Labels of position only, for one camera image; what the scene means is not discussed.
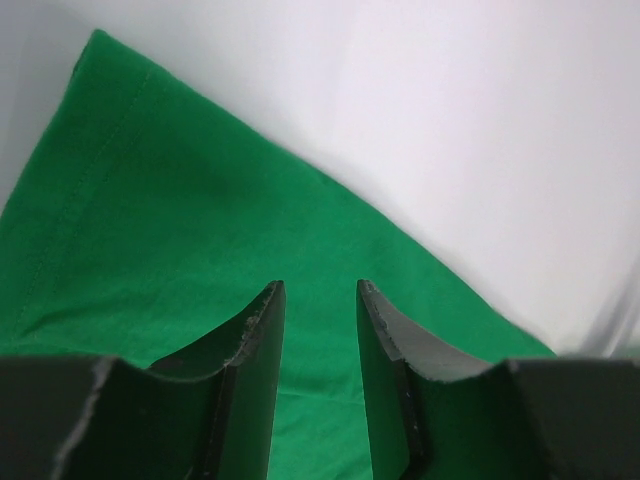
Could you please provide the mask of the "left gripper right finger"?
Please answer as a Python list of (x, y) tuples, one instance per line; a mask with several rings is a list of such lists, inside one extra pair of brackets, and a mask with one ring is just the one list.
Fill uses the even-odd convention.
[(508, 368), (431, 335), (370, 281), (356, 303), (374, 478), (549, 478)]

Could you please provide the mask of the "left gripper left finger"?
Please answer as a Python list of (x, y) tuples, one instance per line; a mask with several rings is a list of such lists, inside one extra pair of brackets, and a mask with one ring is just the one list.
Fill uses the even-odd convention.
[(147, 369), (109, 358), (69, 438), (67, 479), (263, 479), (286, 293), (269, 283), (240, 313)]

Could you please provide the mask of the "green t shirt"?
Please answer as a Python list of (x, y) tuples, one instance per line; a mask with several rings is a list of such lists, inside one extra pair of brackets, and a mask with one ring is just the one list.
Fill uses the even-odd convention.
[(477, 357), (549, 354), (357, 195), (97, 30), (1, 216), (1, 350), (148, 366), (281, 280), (269, 475), (367, 479), (360, 279)]

